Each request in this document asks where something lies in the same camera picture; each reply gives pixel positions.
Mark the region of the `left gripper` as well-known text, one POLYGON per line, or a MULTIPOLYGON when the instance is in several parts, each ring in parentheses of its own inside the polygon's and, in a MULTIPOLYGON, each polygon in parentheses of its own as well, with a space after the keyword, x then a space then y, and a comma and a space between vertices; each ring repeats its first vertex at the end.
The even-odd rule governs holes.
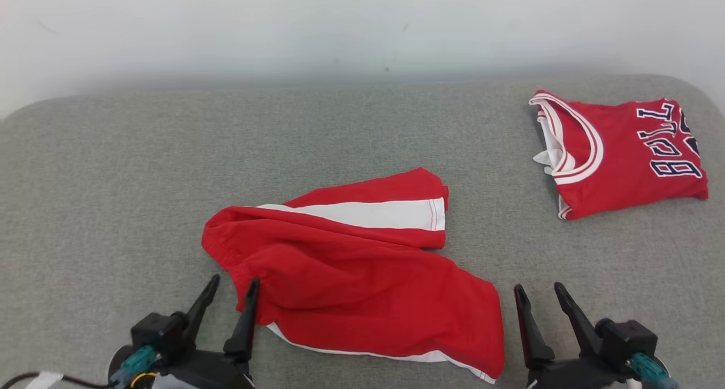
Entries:
MULTIPOLYGON (((210 278, 187 312, 184 330, 186 344, 195 344, 208 306, 214 301, 220 275, 210 278)), ((255 333, 257 299, 261 281, 253 278, 243 297, 243 309, 232 335, 224 343, 224 351, 183 350, 169 357, 167 350, 153 364, 157 373, 153 388, 255 388, 249 361, 255 333)))

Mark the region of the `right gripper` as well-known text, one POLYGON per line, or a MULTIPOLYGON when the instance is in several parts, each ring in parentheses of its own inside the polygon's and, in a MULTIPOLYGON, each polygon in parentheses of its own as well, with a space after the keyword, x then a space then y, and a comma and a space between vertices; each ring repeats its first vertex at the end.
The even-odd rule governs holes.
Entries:
MULTIPOLYGON (((564 283, 554 283, 560 308, 569 317, 580 348, 580 356, 600 353, 601 338, 595 327, 564 283)), ((619 371, 598 357, 582 357, 554 362, 555 354, 546 345, 531 312, 531 302, 523 285, 514 288, 516 313, 522 343, 523 360, 528 371, 528 388, 607 388, 622 383, 626 388, 640 388, 641 381, 631 369, 619 371)))

